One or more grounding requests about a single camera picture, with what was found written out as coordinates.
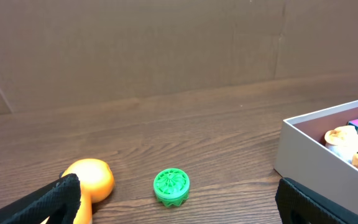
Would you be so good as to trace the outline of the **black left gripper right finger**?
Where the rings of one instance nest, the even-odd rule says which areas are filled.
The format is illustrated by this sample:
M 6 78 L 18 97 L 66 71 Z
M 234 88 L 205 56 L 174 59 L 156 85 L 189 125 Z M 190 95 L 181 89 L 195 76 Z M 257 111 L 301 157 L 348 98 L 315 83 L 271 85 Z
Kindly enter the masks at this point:
M 275 201 L 283 224 L 358 224 L 358 215 L 299 184 L 279 181 Z

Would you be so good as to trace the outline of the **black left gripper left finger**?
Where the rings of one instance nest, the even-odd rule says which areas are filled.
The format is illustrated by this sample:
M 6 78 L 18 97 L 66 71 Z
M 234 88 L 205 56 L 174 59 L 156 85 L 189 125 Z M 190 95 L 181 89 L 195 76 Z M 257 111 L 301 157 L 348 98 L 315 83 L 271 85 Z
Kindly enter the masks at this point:
M 76 174 L 68 174 L 0 209 L 2 224 L 72 224 L 80 207 Z

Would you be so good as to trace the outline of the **orange dinosaur toy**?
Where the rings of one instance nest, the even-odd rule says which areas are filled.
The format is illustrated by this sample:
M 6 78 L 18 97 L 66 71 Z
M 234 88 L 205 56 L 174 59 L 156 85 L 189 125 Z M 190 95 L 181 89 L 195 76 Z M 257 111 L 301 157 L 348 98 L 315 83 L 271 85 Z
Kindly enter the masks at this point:
M 80 207 L 73 224 L 92 224 L 92 204 L 106 199 L 114 188 L 114 176 L 109 165 L 99 159 L 81 159 L 61 175 L 76 174 L 81 187 Z

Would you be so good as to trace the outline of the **white cardboard box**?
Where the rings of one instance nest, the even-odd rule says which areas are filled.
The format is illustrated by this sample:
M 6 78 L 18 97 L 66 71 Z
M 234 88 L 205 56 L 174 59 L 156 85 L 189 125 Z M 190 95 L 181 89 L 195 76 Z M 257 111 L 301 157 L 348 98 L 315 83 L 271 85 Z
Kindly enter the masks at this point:
M 323 142 L 357 118 L 358 100 L 283 120 L 275 170 L 358 215 L 358 169 Z

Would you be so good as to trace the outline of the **white duck toy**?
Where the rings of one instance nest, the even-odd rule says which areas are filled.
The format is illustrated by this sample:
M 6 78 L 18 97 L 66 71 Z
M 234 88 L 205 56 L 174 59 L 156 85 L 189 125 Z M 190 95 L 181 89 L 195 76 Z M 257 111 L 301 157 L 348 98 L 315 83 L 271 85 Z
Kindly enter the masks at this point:
M 324 135 L 325 146 L 341 159 L 358 169 L 358 133 L 351 125 L 329 130 Z

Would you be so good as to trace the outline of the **green round disc toy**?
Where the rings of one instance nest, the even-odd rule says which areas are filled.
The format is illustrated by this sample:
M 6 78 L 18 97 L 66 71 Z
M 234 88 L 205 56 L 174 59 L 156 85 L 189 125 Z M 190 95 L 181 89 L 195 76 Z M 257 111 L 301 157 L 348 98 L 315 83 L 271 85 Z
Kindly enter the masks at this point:
M 155 176 L 153 189 L 157 202 L 162 203 L 167 208 L 180 207 L 188 200 L 190 178 L 181 169 L 165 169 Z

